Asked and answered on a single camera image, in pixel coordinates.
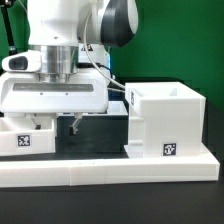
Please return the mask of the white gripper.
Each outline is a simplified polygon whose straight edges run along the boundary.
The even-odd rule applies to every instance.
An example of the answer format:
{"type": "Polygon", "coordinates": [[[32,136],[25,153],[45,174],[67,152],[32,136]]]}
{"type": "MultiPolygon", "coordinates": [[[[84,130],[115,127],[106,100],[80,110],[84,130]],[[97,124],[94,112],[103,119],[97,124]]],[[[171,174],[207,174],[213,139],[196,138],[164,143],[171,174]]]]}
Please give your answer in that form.
{"type": "MultiPolygon", "coordinates": [[[[108,82],[95,69],[80,69],[67,83],[41,82],[35,73],[9,73],[0,77],[3,113],[75,113],[70,135],[76,135],[83,113],[103,113],[109,106],[108,82]]],[[[27,114],[35,130],[42,125],[27,114]]]]}

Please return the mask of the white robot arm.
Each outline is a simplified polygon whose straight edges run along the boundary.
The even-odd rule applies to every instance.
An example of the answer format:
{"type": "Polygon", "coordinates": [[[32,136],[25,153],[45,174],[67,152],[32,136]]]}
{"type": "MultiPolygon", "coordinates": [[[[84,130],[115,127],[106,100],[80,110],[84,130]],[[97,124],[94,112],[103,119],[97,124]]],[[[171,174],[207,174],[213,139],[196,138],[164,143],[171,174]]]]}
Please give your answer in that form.
{"type": "Polygon", "coordinates": [[[0,112],[6,117],[101,113],[113,81],[89,56],[89,45],[123,47],[138,29],[136,0],[28,0],[27,51],[3,59],[0,112]]]}

